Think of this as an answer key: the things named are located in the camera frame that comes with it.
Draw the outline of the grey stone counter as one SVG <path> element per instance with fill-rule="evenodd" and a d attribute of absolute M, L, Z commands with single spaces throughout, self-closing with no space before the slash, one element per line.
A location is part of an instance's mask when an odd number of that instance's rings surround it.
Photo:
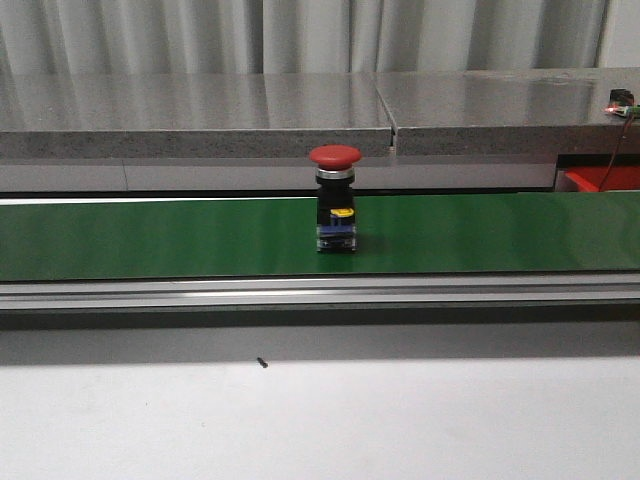
<path fill-rule="evenodd" d="M 314 187 L 325 144 L 362 152 L 361 190 L 554 190 L 638 158 L 615 88 L 638 70 L 6 76 L 1 192 L 280 195 Z"/>

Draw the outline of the green conveyor belt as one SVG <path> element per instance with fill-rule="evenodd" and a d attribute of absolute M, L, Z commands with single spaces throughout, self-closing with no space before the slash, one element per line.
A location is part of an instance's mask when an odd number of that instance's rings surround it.
<path fill-rule="evenodd" d="M 316 250 L 312 198 L 14 204 L 5 282 L 614 271 L 639 266 L 636 192 L 362 196 L 358 249 Z"/>

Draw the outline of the red plastic tray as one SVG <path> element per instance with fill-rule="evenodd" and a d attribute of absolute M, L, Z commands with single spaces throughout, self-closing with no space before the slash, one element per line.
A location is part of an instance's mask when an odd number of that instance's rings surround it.
<path fill-rule="evenodd" d="M 639 167 L 575 167 L 567 170 L 565 176 L 580 192 L 602 192 L 639 189 Z"/>

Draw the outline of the small green circuit board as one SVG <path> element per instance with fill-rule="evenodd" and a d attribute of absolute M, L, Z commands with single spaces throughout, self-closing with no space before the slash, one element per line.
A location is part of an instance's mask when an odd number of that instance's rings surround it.
<path fill-rule="evenodd" d="M 639 106 L 636 104 L 635 97 L 630 90 L 615 88 L 610 90 L 609 102 L 605 112 L 622 118 L 638 118 Z"/>

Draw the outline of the white curtain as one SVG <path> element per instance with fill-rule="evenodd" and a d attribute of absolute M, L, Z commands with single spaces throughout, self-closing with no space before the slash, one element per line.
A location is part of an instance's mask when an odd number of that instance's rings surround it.
<path fill-rule="evenodd" d="M 635 1 L 5 1 L 1 71 L 635 67 Z"/>

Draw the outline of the aluminium conveyor frame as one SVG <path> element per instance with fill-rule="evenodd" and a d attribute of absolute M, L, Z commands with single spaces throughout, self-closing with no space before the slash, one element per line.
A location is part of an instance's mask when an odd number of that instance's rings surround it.
<path fill-rule="evenodd" d="M 635 272 L 8 283 L 3 330 L 281 327 L 639 316 Z"/>

